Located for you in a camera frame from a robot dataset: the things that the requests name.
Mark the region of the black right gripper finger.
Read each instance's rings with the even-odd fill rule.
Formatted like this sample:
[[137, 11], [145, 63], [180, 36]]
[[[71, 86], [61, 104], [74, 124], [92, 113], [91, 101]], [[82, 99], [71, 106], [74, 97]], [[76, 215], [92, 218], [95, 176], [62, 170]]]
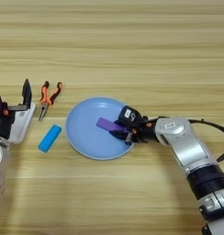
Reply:
[[125, 132], [121, 130], [112, 130], [110, 131], [110, 134], [119, 139], [119, 140], [124, 140], [124, 141], [131, 141], [132, 134], [130, 132]]

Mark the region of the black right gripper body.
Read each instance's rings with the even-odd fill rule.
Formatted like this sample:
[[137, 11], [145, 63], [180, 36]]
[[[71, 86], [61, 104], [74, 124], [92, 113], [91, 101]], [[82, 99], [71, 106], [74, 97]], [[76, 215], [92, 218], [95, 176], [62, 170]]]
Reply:
[[127, 144], [135, 142], [147, 143], [149, 140], [156, 140], [156, 123], [157, 118], [148, 119], [147, 117], [142, 117], [141, 120], [136, 123], [130, 124], [127, 127], [129, 134], [125, 138], [125, 142]]

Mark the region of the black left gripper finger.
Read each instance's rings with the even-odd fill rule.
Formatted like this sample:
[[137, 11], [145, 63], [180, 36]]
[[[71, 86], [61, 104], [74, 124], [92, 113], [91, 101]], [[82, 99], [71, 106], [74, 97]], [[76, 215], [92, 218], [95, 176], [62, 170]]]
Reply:
[[32, 100], [32, 92], [31, 92], [31, 86], [29, 83], [29, 80], [26, 80], [23, 84], [22, 89], [22, 97], [23, 102], [17, 106], [8, 106], [8, 111], [26, 111], [30, 109], [31, 106], [31, 100]]

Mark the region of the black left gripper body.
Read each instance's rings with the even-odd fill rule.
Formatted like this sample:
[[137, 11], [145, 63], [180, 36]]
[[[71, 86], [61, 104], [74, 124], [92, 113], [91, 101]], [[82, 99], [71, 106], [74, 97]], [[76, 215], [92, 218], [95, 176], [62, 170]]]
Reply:
[[7, 104], [2, 104], [0, 109], [0, 137], [9, 139], [14, 120], [15, 113], [8, 110]]

